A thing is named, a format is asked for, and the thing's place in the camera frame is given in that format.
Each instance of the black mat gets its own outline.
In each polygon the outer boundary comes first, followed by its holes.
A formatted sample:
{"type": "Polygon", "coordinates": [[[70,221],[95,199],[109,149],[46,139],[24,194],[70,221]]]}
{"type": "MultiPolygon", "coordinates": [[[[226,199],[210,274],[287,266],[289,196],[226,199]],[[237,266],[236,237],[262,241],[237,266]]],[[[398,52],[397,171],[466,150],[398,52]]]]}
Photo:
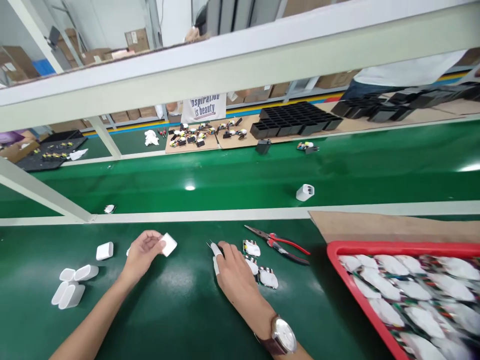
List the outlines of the black mat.
{"type": "Polygon", "coordinates": [[[22,170],[25,170],[27,173],[45,171],[45,170],[54,170],[60,167],[65,161],[66,158],[50,158],[49,160],[44,160],[43,154],[67,154],[70,155],[74,150],[76,150],[80,145],[82,145],[87,140],[86,137],[73,138],[69,140],[53,141],[46,142],[40,145],[38,150],[39,153],[34,153],[33,151],[24,157],[22,160],[17,162],[17,166],[22,170]],[[72,146],[62,146],[62,143],[72,143],[72,146]]]}

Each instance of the pliers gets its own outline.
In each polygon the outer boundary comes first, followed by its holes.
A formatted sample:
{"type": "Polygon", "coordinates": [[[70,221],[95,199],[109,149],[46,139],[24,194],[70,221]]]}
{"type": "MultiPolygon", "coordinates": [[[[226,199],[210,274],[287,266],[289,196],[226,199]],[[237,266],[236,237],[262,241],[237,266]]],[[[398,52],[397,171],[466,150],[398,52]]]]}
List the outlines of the pliers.
{"type": "Polygon", "coordinates": [[[268,234],[266,232],[263,232],[261,230],[258,230],[256,228],[254,228],[254,227],[250,227],[248,225],[245,225],[245,227],[247,229],[249,229],[251,232],[257,234],[259,237],[265,239],[265,241],[266,241],[266,243],[268,244],[269,247],[274,248],[275,250],[277,250],[280,254],[282,254],[287,259],[290,259],[290,260],[292,260],[292,261],[294,261],[294,262],[296,262],[297,264],[300,264],[300,265],[307,265],[307,266],[310,265],[310,262],[308,260],[302,259],[301,257],[297,257],[297,256],[289,253],[287,250],[285,250],[279,244],[279,242],[280,242],[280,243],[285,243],[285,244],[291,245],[294,248],[297,248],[298,250],[300,250],[305,255],[308,255],[308,256],[310,255],[309,251],[305,250],[303,247],[296,244],[292,240],[287,239],[287,238],[278,237],[273,232],[268,234]]]}

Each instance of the red tray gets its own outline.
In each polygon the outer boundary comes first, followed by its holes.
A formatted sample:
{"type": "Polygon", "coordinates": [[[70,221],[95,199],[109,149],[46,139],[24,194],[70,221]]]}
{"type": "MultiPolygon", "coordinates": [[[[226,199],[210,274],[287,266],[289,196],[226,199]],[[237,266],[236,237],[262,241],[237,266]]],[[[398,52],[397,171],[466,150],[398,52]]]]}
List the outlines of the red tray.
{"type": "Polygon", "coordinates": [[[456,258],[480,256],[480,244],[445,242],[334,241],[328,244],[327,254],[333,267],[361,306],[375,330],[396,360],[409,360],[405,351],[377,316],[369,301],[360,292],[349,273],[339,261],[339,255],[410,255],[429,254],[456,258]]]}

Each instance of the white shirt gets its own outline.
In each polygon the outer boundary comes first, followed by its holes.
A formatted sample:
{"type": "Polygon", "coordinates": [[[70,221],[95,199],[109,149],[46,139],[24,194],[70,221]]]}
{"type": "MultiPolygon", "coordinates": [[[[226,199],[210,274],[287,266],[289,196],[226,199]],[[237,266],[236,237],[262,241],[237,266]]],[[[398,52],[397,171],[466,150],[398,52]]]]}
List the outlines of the white shirt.
{"type": "Polygon", "coordinates": [[[227,97],[234,101],[238,98],[234,91],[228,93],[201,96],[189,100],[178,101],[172,115],[181,114],[181,122],[198,123],[227,117],[227,97]]]}
{"type": "Polygon", "coordinates": [[[366,67],[355,75],[355,81],[363,84],[391,87],[429,85],[436,82],[455,65],[467,50],[421,57],[413,60],[366,67]]]}

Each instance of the jeans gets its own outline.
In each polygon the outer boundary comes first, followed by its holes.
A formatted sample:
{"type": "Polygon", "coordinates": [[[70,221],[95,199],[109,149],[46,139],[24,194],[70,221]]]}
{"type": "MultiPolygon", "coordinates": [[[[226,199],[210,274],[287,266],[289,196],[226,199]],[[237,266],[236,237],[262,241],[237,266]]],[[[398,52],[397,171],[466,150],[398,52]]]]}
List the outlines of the jeans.
{"type": "Polygon", "coordinates": [[[364,95],[370,94],[370,93],[382,93],[382,94],[394,93],[403,89],[405,89],[405,87],[371,85],[371,84],[358,82],[358,81],[355,81],[355,79],[352,79],[350,82],[350,86],[345,91],[345,93],[343,94],[340,100],[346,100],[351,98],[361,98],[364,95]]]}

